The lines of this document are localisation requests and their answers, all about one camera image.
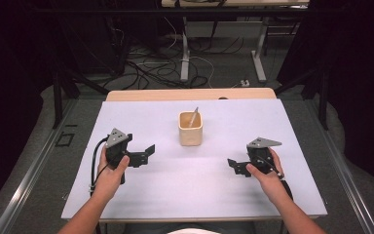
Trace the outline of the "background desk with white legs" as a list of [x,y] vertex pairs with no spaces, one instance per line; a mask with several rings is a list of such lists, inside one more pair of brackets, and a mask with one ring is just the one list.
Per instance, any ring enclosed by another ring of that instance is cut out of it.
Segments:
[[[299,9],[303,10],[310,3],[310,0],[162,0],[161,4],[165,8],[181,9],[193,8],[231,8],[236,10],[280,10],[280,9]],[[181,60],[181,81],[188,80],[190,50],[188,49],[188,39],[193,37],[232,37],[233,33],[238,32],[242,37],[256,38],[257,48],[251,52],[254,68],[259,82],[266,82],[267,78],[261,61],[262,49],[267,37],[270,17],[262,17],[259,20],[252,21],[227,21],[221,22],[222,31],[216,31],[217,22],[213,23],[213,29],[209,29],[209,22],[200,19],[198,22],[188,21],[183,18],[183,57]]]

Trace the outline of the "black floor socket frame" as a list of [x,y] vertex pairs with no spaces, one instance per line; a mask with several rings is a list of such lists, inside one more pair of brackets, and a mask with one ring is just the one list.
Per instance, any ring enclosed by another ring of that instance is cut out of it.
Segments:
[[74,134],[62,132],[56,140],[56,147],[68,147],[74,137]]

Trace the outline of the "white table mat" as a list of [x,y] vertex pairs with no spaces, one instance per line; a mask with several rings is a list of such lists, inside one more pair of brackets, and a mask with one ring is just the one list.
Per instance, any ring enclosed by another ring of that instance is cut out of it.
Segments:
[[[199,107],[203,141],[179,142],[179,113]],[[132,134],[130,151],[155,145],[147,165],[126,170],[126,181],[102,219],[117,221],[273,218],[278,211],[253,177],[237,175],[227,159],[244,162],[246,145],[257,137],[279,141],[284,176],[294,202],[309,216],[326,215],[309,166],[278,99],[106,101],[62,212],[71,218],[89,199],[96,144],[116,128]]]

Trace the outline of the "clear plastic pen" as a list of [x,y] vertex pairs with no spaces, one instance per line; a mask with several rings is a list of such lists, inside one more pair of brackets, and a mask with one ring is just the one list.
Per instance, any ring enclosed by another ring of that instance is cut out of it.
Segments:
[[194,124],[194,121],[195,121],[195,119],[197,117],[198,112],[199,112],[199,107],[196,107],[195,110],[194,110],[194,112],[193,112],[193,114],[192,114],[192,117],[190,119],[190,122],[189,122],[189,125],[188,125],[189,128],[193,127],[193,124]]

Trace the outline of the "beige square cup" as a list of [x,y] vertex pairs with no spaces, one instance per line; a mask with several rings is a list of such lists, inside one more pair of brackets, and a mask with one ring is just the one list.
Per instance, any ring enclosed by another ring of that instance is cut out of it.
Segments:
[[184,111],[179,113],[179,142],[182,146],[198,146],[203,141],[203,120],[199,112],[193,127],[188,127],[193,112],[194,111]]

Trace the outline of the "black curtain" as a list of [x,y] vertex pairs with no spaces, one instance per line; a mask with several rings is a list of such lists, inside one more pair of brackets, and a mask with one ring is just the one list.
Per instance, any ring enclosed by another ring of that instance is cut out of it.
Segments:
[[42,110],[51,85],[31,20],[17,0],[0,0],[0,190]]
[[345,130],[345,155],[374,176],[374,0],[310,0],[277,80],[325,68],[328,101]]

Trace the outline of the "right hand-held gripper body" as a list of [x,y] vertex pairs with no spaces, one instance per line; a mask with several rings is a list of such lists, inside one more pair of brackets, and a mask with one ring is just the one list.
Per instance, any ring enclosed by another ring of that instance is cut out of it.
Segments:
[[268,174],[271,171],[278,173],[273,156],[270,152],[272,146],[279,146],[279,141],[258,137],[246,145],[250,163],[261,173]]

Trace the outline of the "black metal stand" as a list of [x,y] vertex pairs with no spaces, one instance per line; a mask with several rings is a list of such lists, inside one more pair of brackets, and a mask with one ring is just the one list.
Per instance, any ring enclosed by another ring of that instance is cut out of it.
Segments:
[[321,126],[327,131],[327,100],[328,100],[328,83],[329,71],[327,66],[317,66],[310,68],[301,75],[292,79],[287,84],[281,85],[274,89],[276,95],[293,88],[301,82],[305,82],[305,88],[302,91],[303,99],[313,99],[315,94],[319,95],[318,99],[318,120]]
[[51,70],[51,73],[54,89],[54,129],[59,126],[63,119],[62,94],[66,94],[69,98],[78,98],[80,95],[80,91],[76,85],[76,82],[82,83],[102,95],[109,94],[109,91],[107,89],[100,87],[95,82],[89,80],[84,75],[73,71],[72,69],[64,68],[58,65]]

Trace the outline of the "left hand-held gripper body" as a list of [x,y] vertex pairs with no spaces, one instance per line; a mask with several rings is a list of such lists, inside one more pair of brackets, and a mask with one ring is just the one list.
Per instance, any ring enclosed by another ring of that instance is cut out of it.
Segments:
[[122,158],[128,154],[128,143],[132,140],[132,134],[126,135],[114,128],[105,143],[105,157],[108,167],[115,170]]

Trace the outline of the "metal floor rail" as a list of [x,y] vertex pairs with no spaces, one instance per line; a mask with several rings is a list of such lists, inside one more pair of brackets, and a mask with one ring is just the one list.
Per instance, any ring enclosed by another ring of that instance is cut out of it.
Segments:
[[[82,158],[85,130],[77,120],[78,100],[69,100],[60,125],[44,110],[0,197],[0,234],[56,234]],[[56,147],[62,132],[74,134],[68,147]]]
[[308,99],[305,101],[305,105],[307,106],[311,118],[317,126],[326,147],[330,151],[329,159],[333,164],[333,168],[339,177],[339,180],[345,190],[345,194],[348,197],[351,207],[355,212],[356,218],[364,231],[364,234],[374,234],[374,219],[365,205],[357,186],[355,185],[353,175],[349,170],[345,159],[331,138],[329,131],[327,131],[319,121],[318,109],[316,108],[315,102]]

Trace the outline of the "person's left hand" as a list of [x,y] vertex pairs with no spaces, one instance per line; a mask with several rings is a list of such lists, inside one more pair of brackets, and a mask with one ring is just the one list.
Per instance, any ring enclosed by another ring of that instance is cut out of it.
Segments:
[[128,167],[130,158],[124,156],[115,169],[111,169],[106,160],[106,149],[102,148],[97,167],[97,180],[92,195],[98,202],[108,203],[121,184],[121,178]]

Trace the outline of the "person's right hand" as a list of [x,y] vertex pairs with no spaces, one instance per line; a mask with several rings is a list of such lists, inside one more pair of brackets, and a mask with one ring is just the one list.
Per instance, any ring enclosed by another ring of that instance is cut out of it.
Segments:
[[262,190],[274,205],[291,200],[276,172],[269,172],[265,175],[251,164],[247,164],[246,169],[259,181]]

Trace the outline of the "wooden table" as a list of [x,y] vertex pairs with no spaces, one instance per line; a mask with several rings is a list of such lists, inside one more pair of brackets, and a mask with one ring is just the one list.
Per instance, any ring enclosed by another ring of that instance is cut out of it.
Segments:
[[276,98],[271,88],[176,89],[112,91],[107,101],[167,101],[205,99]]

